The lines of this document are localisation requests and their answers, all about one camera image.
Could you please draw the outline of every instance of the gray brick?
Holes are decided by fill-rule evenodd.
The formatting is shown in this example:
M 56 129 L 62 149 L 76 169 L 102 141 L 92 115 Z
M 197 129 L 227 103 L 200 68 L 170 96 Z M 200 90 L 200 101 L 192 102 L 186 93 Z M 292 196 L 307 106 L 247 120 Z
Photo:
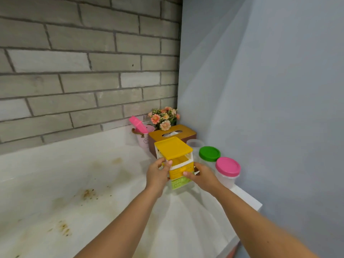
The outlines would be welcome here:
M 24 99 L 0 100 L 0 121 L 31 117 Z
M 175 95 L 175 85 L 144 88 L 144 100 L 174 97 Z
M 0 73 L 13 72 L 10 64 L 8 63 L 5 51 L 0 49 Z
M 117 33 L 116 42 L 117 50 L 120 52 L 160 53 L 160 40 L 158 38 Z
M 180 41 L 161 39 L 161 54 L 178 55 L 180 54 Z
M 177 71 L 163 71 L 161 73 L 161 85 L 178 84 L 178 78 Z
M 16 72 L 90 71 L 86 53 L 63 51 L 8 51 Z
M 168 1 L 161 2 L 161 17 L 171 21 L 182 20 L 182 7 Z
M 71 129 L 69 114 L 47 115 L 0 123 L 2 142 Z
M 42 24 L 0 19 L 0 46 L 49 48 Z
M 82 4 L 80 7 L 85 26 L 139 33 L 139 18 L 137 15 L 112 11 L 87 4 Z
M 122 106 L 71 112 L 71 119 L 75 127 L 87 126 L 121 118 L 123 118 Z
M 103 5 L 103 6 L 110 6 L 110 0 L 76 0 L 76 1 L 88 2 L 92 4 Z
M 28 102 L 35 116 L 89 109 L 97 106 L 93 93 L 28 98 Z
M 143 121 L 144 120 L 144 116 L 136 116 L 139 120 Z M 111 121 L 108 123 L 104 123 L 102 124 L 102 128 L 104 131 L 106 130 L 110 130 L 110 129 L 115 129 L 115 128 L 119 128 L 121 126 L 127 126 L 127 125 L 131 125 L 131 123 L 129 122 L 129 119 L 121 119 L 121 120 L 115 120 L 115 121 Z
M 160 72 L 121 73 L 122 88 L 154 86 L 160 84 Z
M 95 71 L 141 69 L 139 55 L 91 53 L 89 58 Z
M 125 104 L 124 107 L 124 116 L 131 117 L 136 115 L 148 114 L 152 109 L 160 108 L 159 100 L 144 101 L 134 104 Z
M 43 145 L 41 138 L 27 138 L 0 144 L 0 154 L 15 152 L 21 149 Z
M 178 39 L 179 24 L 140 16 L 141 34 Z
M 119 87 L 118 73 L 62 74 L 61 79 L 65 92 L 117 89 Z
M 81 25 L 76 3 L 65 0 L 0 0 L 0 15 Z
M 48 25 L 47 27 L 54 49 L 115 51 L 114 35 L 112 33 L 54 25 Z
M 161 99 L 161 108 L 164 107 L 172 107 L 177 108 L 177 98 L 167 98 L 167 99 Z
M 57 75 L 0 76 L 0 98 L 62 93 Z
M 142 56 L 142 70 L 177 70 L 178 58 L 170 56 Z
M 160 0 L 112 0 L 116 9 L 160 17 Z
M 100 125 L 86 126 L 84 128 L 61 131 L 61 132 L 57 132 L 57 133 L 53 133 L 49 135 L 44 135 L 43 138 L 44 138 L 45 143 L 52 143 L 52 142 L 71 139 L 71 138 L 78 138 L 78 137 L 94 134 L 97 132 L 101 132 Z
M 108 106 L 142 100 L 141 89 L 125 89 L 97 92 L 99 106 Z

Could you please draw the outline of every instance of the hand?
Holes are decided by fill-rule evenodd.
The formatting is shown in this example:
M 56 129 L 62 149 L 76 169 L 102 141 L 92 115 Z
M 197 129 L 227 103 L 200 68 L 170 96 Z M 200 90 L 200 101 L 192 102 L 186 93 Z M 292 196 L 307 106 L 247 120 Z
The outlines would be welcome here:
M 149 166 L 147 171 L 146 189 L 155 192 L 157 197 L 162 195 L 166 182 L 170 180 L 167 175 L 172 165 L 172 160 L 165 162 L 164 168 L 159 169 L 163 162 L 165 162 L 165 158 L 159 158 Z
M 200 171 L 200 175 L 194 175 L 191 172 L 183 172 L 183 175 L 194 181 L 204 191 L 214 195 L 216 190 L 222 187 L 222 184 L 209 167 L 198 162 L 194 162 L 194 165 Z

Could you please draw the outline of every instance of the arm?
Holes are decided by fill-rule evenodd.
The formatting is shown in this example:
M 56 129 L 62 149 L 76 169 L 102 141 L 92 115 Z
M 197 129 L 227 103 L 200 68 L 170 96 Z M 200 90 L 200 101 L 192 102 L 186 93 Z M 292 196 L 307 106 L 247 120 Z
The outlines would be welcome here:
M 164 161 L 164 158 L 160 158 L 149 166 L 146 188 L 74 258 L 131 258 L 133 256 L 153 206 L 162 195 L 162 190 L 168 181 L 167 174 L 172 163 L 166 163 L 164 168 L 159 170 Z
M 251 258 L 317 258 L 298 239 L 224 187 L 211 169 L 197 162 L 195 166 L 200 170 L 199 176 L 189 172 L 184 172 L 184 176 L 219 201 Z

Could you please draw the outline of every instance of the brick wall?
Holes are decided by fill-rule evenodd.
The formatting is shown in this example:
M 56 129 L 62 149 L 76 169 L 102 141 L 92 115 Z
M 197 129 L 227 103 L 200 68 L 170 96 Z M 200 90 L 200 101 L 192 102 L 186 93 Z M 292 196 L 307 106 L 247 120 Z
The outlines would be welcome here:
M 0 0 L 0 154 L 176 106 L 180 0 Z

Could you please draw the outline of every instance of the rust stain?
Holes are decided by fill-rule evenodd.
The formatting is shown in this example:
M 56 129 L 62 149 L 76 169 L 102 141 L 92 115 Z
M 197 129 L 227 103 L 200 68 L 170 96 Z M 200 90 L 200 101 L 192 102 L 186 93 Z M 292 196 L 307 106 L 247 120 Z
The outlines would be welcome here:
M 115 158 L 114 160 L 111 161 L 111 163 L 114 165 L 121 164 L 122 162 L 123 162 L 123 159 L 121 157 Z

